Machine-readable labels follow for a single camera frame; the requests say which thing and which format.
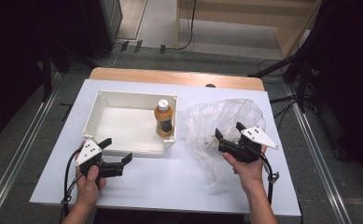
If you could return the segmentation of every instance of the plastic bag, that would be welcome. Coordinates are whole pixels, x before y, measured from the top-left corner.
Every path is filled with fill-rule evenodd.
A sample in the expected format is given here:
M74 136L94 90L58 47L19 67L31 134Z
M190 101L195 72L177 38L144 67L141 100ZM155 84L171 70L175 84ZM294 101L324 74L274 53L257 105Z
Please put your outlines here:
M181 137L191 154L202 164L210 184L221 184L224 179L220 161L223 160L222 152L218 151L219 142L215 138L216 128L225 139L237 142L240 133L236 122L241 122L245 128L258 125L262 130L266 125L262 111L248 99L195 105L187 110Z

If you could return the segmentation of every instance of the bottle label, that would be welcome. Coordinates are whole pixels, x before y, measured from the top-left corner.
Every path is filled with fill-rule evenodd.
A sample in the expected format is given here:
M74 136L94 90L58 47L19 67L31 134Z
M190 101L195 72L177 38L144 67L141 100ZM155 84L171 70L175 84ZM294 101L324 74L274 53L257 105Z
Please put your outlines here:
M172 127L172 120L168 119L165 121L161 121L161 130L168 133L173 129Z

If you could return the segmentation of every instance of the forearm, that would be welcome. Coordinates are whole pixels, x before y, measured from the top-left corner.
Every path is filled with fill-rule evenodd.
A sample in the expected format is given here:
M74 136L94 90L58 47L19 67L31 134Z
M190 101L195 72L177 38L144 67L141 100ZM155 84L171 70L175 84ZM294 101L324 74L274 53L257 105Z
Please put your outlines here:
M63 224L85 224L91 213L91 208L76 203L68 216L64 219Z
M255 187L246 191L250 208L252 224L277 223L274 213L269 204L263 184L258 183Z

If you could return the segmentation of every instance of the gray carpet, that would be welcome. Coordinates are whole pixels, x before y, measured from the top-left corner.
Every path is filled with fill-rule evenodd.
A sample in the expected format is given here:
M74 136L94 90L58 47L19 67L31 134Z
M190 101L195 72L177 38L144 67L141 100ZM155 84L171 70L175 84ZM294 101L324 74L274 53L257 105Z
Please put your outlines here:
M113 67L218 73L230 76L253 74L258 71L258 63L261 62L261 59L170 50L160 54L158 49L141 49L139 53L134 54L133 47L123 52L116 51L115 54L117 61ZM59 220L60 206L31 204L29 200L64 125L62 119L67 106L61 103L72 104L76 100L83 80L88 78L91 72L89 67L74 59L70 59L70 62L72 67L69 74L62 74L61 85L50 111L0 209L0 223L57 223ZM112 62L111 55L100 60L102 64ZM270 63L274 62L262 63L260 69ZM285 84L281 78L265 77L263 81L271 99L286 96ZM42 94L43 90L40 88L0 135L0 179L41 104ZM289 102L283 102L272 105L273 114L288 104ZM355 223L363 223L363 167L358 163L346 163L335 159L333 146L319 117L309 109L306 114L328 167L346 202L351 219ZM303 223L337 223L292 108L286 112L279 134L294 188L300 200ZM278 221L279 223L300 223L300 218L279 217Z

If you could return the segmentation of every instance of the white tabletop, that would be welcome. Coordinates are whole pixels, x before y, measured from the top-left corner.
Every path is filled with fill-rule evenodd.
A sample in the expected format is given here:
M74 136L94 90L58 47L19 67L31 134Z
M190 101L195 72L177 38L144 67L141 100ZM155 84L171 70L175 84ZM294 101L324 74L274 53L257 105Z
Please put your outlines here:
M177 123L183 114L196 104L213 103L226 99L251 99L263 112L265 131L280 149L268 149L266 156L274 172L280 178L274 184L272 210L279 216L300 216L300 209L286 164L286 157L273 120L267 92L231 89L188 87L166 84L118 82L106 80L85 80L73 109L64 124L59 139L49 157L31 203L60 205L63 198L65 166L71 154L85 140L82 131L89 117L97 91L126 91L170 94L178 96ZM187 150L180 135L181 126L176 127L176 142L161 156L139 156L127 164L123 176L107 178L106 187L101 190L98 207L146 209L161 211L196 211L214 213L248 213L248 203L240 186L240 179L231 167L223 161L225 183L210 185L207 173ZM121 157L104 156L107 162L120 161ZM70 168L69 181L75 175ZM77 188L73 190L75 201Z

